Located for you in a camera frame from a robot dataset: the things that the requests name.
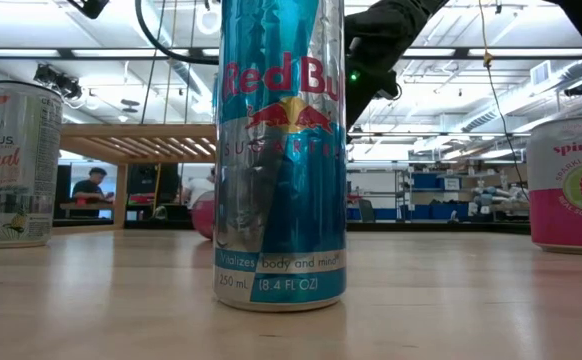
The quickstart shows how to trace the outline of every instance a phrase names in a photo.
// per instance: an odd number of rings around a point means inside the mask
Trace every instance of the pink can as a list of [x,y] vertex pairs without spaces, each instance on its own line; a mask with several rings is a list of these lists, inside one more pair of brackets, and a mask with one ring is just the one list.
[[49,89],[0,81],[0,247],[51,235],[62,101]]
[[527,153],[533,242],[582,253],[582,118],[536,127]]

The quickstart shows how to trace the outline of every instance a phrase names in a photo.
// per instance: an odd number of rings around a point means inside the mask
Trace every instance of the celsius can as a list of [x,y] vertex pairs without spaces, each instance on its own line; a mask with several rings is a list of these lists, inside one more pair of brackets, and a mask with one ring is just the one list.
[[0,247],[49,239],[61,119],[57,93],[0,81]]
[[344,292],[343,11],[222,1],[214,290],[228,305],[308,310]]
[[582,253],[582,118],[536,127],[527,152],[533,242]]

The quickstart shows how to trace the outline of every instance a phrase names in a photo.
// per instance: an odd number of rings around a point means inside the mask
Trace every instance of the person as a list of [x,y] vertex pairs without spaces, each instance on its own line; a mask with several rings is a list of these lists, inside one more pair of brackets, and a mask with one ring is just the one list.
[[[108,193],[104,195],[102,189],[100,189],[100,184],[104,177],[107,176],[107,172],[102,168],[92,168],[89,171],[89,178],[86,180],[78,181],[75,186],[73,186],[73,199],[80,203],[98,203],[98,202],[111,202],[113,199],[113,193]],[[85,217],[98,217],[100,214],[99,210],[80,210],[72,211],[72,215],[85,216]]]
[[211,168],[209,176],[206,178],[196,178],[184,185],[182,199],[188,201],[187,207],[193,208],[195,202],[202,194],[213,191],[215,184],[215,166]]

